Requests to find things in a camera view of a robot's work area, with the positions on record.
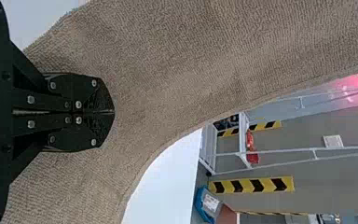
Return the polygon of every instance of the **hazard stripe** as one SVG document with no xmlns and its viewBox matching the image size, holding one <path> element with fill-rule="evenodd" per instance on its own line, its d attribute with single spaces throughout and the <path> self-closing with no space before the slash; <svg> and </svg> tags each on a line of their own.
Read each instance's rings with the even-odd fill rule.
<svg viewBox="0 0 358 224">
<path fill-rule="evenodd" d="M 238 212 L 252 216 L 307 216 L 308 213 L 290 213 L 290 212 Z"/>
<path fill-rule="evenodd" d="M 230 128 L 230 129 L 224 130 L 220 133 L 217 133 L 217 136 L 218 137 L 230 137 L 230 136 L 237 135 L 239 131 L 240 131 L 240 129 L 238 127 Z"/>
<path fill-rule="evenodd" d="M 295 190 L 292 176 L 244 178 L 210 181 L 208 189 L 212 193 L 267 193 L 290 192 Z"/>
<path fill-rule="evenodd" d="M 282 122 L 280 120 L 273 120 L 270 122 L 260 122 L 249 126 L 249 130 L 252 132 L 264 131 L 270 129 L 277 129 L 282 127 Z"/>
<path fill-rule="evenodd" d="M 260 122 L 257 124 L 253 124 L 249 126 L 249 130 L 252 132 L 257 131 L 264 131 L 264 130 L 270 130 L 270 129 L 277 129 L 282 127 L 282 122 L 280 120 L 274 120 L 270 122 Z M 230 137 L 237 135 L 239 133 L 240 129 L 238 127 L 230 128 L 223 130 L 219 133 L 217 133 L 217 137 Z"/>
</svg>

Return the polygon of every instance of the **gray floor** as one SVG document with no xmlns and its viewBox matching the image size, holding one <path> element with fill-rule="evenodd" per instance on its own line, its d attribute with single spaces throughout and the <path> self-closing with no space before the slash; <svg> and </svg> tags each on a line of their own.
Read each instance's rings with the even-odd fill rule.
<svg viewBox="0 0 358 224">
<path fill-rule="evenodd" d="M 286 224 L 284 216 L 241 215 L 240 224 Z"/>
</svg>

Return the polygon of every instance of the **beige knitted fabric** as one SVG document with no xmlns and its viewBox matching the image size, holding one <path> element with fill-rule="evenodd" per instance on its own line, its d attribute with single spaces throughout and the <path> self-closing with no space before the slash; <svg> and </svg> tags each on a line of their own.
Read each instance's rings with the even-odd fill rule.
<svg viewBox="0 0 358 224">
<path fill-rule="evenodd" d="M 3 223 L 120 223 L 180 137 L 357 73 L 358 1 L 94 0 L 25 53 L 41 71 L 101 77 L 117 119 L 102 148 L 41 153 L 10 186 Z"/>
</svg>

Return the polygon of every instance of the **metal bolt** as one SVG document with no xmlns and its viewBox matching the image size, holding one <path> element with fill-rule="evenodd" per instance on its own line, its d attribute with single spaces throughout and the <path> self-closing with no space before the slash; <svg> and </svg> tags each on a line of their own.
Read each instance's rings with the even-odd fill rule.
<svg viewBox="0 0 358 224">
<path fill-rule="evenodd" d="M 29 129 L 33 129 L 34 126 L 35 126 L 34 121 L 33 121 L 33 120 L 28 120 L 28 128 L 29 128 Z"/>
<path fill-rule="evenodd" d="M 2 73 L 2 79 L 5 81 L 10 81 L 11 80 L 11 74 L 9 72 L 3 72 Z"/>
<path fill-rule="evenodd" d="M 34 97 L 33 96 L 28 96 L 27 97 L 27 102 L 28 102 L 28 104 L 33 105 L 34 104 Z"/>
<path fill-rule="evenodd" d="M 65 123 L 72 123 L 72 119 L 70 117 L 65 118 Z"/>
<path fill-rule="evenodd" d="M 52 135 L 52 136 L 49 138 L 49 141 L 50 141 L 50 143 L 54 143 L 54 142 L 55 142 L 55 136 Z"/>
<path fill-rule="evenodd" d="M 76 108 L 80 109 L 81 108 L 81 102 L 80 101 L 76 101 Z"/>
<path fill-rule="evenodd" d="M 77 118 L 76 118 L 76 124 L 81 124 L 82 121 L 83 121 L 83 120 L 82 120 L 81 117 L 77 117 Z"/>
<path fill-rule="evenodd" d="M 7 145 L 3 145 L 1 149 L 2 149 L 2 152 L 9 153 L 12 148 L 13 148 L 12 145 L 7 144 Z"/>
<path fill-rule="evenodd" d="M 52 90 L 55 90 L 57 88 L 57 84 L 55 82 L 50 82 L 50 87 Z"/>
</svg>

